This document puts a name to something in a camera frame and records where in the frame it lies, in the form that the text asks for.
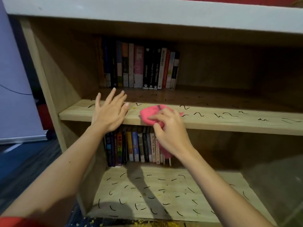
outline forearm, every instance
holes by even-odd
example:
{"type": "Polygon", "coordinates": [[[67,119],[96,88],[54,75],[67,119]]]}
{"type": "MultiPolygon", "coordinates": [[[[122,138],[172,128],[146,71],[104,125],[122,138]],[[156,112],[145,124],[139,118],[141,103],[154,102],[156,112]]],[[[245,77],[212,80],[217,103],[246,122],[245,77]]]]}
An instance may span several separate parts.
{"type": "Polygon", "coordinates": [[[89,127],[11,204],[2,216],[34,217],[40,220],[38,218],[40,215],[49,212],[51,212],[50,217],[54,217],[56,212],[61,216],[66,212],[69,214],[79,184],[103,135],[100,129],[89,127]]]}
{"type": "Polygon", "coordinates": [[[182,151],[181,153],[185,154],[178,158],[200,187],[223,226],[273,226],[259,211],[226,183],[195,149],[182,151]]]}

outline pink book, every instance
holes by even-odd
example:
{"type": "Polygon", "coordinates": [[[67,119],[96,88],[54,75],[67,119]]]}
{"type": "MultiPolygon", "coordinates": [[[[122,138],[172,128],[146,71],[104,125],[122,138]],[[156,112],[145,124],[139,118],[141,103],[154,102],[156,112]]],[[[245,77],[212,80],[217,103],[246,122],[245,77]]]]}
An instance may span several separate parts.
{"type": "Polygon", "coordinates": [[[134,87],[143,87],[144,47],[134,46],[134,87]]]}

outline right hand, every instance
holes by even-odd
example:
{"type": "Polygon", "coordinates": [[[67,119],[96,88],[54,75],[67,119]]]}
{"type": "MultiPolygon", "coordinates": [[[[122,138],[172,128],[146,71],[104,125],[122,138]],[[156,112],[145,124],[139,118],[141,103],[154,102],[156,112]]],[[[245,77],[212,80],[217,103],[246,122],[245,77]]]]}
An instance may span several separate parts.
{"type": "Polygon", "coordinates": [[[179,112],[165,108],[149,119],[164,123],[163,130],[158,123],[155,123],[154,132],[161,145],[171,154],[178,158],[184,152],[193,149],[179,112]]]}

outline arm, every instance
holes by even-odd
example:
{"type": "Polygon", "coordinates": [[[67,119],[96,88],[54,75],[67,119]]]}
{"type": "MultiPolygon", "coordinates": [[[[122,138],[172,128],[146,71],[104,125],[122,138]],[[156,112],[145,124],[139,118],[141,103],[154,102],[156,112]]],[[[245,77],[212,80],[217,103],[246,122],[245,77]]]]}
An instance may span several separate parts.
{"type": "Polygon", "coordinates": [[[154,125],[158,140],[187,168],[223,226],[273,227],[258,210],[226,183],[193,148],[177,111],[164,109],[159,114],[151,116],[150,119],[164,122],[164,130],[158,123],[154,125]]]}
{"type": "Polygon", "coordinates": [[[100,106],[96,98],[92,124],[85,133],[58,157],[1,215],[36,219],[48,226],[64,226],[70,215],[78,187],[103,136],[123,122],[128,103],[116,89],[100,106]]]}

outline black cable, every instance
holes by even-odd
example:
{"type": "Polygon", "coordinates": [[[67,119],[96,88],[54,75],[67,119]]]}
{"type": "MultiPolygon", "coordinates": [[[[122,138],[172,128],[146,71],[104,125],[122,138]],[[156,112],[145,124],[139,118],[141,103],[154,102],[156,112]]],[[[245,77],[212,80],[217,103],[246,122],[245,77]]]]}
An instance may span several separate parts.
{"type": "MultiPolygon", "coordinates": [[[[4,87],[5,89],[7,89],[7,90],[9,90],[9,91],[11,91],[11,92],[15,92],[15,91],[13,91],[13,90],[10,90],[10,89],[8,89],[7,87],[4,87]]],[[[24,94],[24,93],[20,93],[20,92],[15,92],[15,93],[18,93],[18,94],[21,94],[21,95],[27,95],[27,96],[32,96],[33,94],[24,94]]]]}

